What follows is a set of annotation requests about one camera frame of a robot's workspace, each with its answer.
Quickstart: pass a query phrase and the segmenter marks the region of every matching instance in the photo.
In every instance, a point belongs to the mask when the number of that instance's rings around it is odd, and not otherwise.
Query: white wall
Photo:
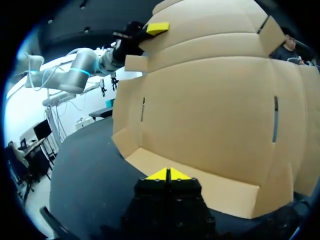
[[[74,55],[68,56],[69,60],[74,59]],[[61,60],[56,59],[50,64],[45,64],[42,70],[52,67]],[[68,70],[71,64],[65,64],[62,68]],[[116,71],[118,80],[133,79],[141,76],[140,72],[125,72],[124,68]],[[99,82],[101,77],[95,76],[89,78],[89,82]],[[34,91],[31,88],[19,87],[24,85],[26,79],[19,81],[8,93],[9,99],[6,101],[4,113],[4,144],[7,145],[10,141],[20,145],[20,136],[27,132],[30,128],[39,122],[42,122],[45,116],[45,107],[42,106],[43,100],[47,98],[47,89]],[[92,86],[92,83],[87,83],[86,88]],[[106,101],[116,97],[116,91],[113,91],[110,77],[104,78],[105,97],[102,96],[100,88],[94,89],[84,95],[77,96],[71,100],[81,111],[77,110],[70,102],[64,103],[57,107],[62,125],[67,135],[76,131],[75,123],[80,118],[89,117],[89,113],[103,109],[106,107]],[[58,90],[50,90],[50,94],[59,92]]]

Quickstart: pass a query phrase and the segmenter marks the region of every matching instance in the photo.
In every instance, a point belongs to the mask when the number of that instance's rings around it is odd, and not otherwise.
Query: cable
[[[58,114],[59,118],[60,118],[61,116],[63,116],[63,115],[67,112],[67,106],[68,106],[68,102],[65,103],[65,108],[64,108],[64,110],[63,110],[63,113]]]
[[[78,108],[72,101],[69,101],[69,102],[75,107],[75,109],[77,109],[78,111],[82,111],[86,105],[86,97],[87,97],[87,92],[84,94],[82,109]]]
[[[70,101],[70,103],[75,107],[75,109],[77,109],[78,111],[82,111],[82,109],[78,108],[72,101]]]

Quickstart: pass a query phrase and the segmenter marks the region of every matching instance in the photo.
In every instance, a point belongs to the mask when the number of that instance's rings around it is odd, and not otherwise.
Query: gray robot arm
[[[81,94],[90,76],[107,76],[124,66],[124,62],[114,61],[114,48],[109,48],[98,57],[90,48],[80,48],[72,61],[69,71],[59,66],[43,71],[28,71],[26,88],[57,89],[71,94]]]
[[[111,75],[112,87],[115,90],[118,82],[115,71],[125,65],[126,55],[142,55],[143,51],[139,48],[141,42],[154,38],[169,29],[168,23],[164,24],[165,27],[160,24],[159,29],[156,29],[156,25],[156,23],[144,25],[132,21],[124,31],[114,31],[113,36],[117,38],[115,47],[107,48],[101,57],[97,56],[90,48],[79,48],[70,52],[77,51],[77,54],[68,72],[61,70],[59,65],[39,71],[41,65],[33,63],[34,56],[26,55],[28,59],[27,81],[24,86],[26,88],[57,89],[70,94],[81,94],[90,76]]]

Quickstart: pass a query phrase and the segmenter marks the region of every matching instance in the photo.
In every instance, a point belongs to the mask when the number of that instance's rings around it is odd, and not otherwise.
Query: cardboard box
[[[148,23],[160,22],[170,29],[140,45],[148,56],[126,58],[126,71],[147,74],[118,86],[122,156],[147,176],[172,167],[198,178],[207,206],[236,217],[311,194],[320,76],[269,58],[285,40],[276,21],[253,0],[167,0]]]

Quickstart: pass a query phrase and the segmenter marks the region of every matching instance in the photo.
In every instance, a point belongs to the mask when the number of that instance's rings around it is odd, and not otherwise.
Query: desk
[[[89,114],[90,117],[93,118],[93,120],[96,120],[96,118],[107,118],[112,116],[113,107],[106,107],[103,109],[100,109],[98,111],[94,111]]]
[[[27,147],[27,151],[25,152],[24,156],[28,156],[33,150],[35,150],[37,147],[39,147],[43,142],[45,141],[45,138],[33,142],[30,146]]]
[[[44,140],[45,138],[34,142],[27,148],[27,152],[24,154],[24,158],[29,163],[28,169],[32,175],[32,180],[38,180],[38,182],[43,175],[46,175],[50,179],[48,169],[52,170],[49,159],[41,149],[41,144]]]
[[[99,233],[101,225],[119,228],[120,217],[133,197],[134,185],[145,177],[122,158],[112,134],[111,117],[94,122],[68,136],[55,159],[50,212],[81,240]],[[315,202],[314,197],[308,200]],[[247,220],[214,210],[212,214],[219,233],[234,234],[248,231],[267,217]]]

